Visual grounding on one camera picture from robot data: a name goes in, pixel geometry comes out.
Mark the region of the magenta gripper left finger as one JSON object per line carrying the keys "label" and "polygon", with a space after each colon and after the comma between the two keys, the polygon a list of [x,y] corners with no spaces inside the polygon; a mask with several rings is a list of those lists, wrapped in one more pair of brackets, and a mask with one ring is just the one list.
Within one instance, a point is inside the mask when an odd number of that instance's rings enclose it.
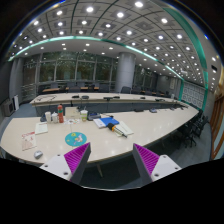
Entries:
{"label": "magenta gripper left finger", "polygon": [[41,166],[41,169],[48,171],[72,183],[79,184],[83,176],[88,158],[91,153],[91,146],[86,143],[66,154],[57,154]]}

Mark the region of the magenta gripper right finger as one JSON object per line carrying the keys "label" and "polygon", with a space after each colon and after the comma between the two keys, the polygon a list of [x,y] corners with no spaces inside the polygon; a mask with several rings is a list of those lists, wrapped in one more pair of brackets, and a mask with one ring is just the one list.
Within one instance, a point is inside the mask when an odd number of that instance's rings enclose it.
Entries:
{"label": "magenta gripper right finger", "polygon": [[133,144],[132,153],[143,185],[181,170],[181,167],[168,155],[159,156],[138,144]]}

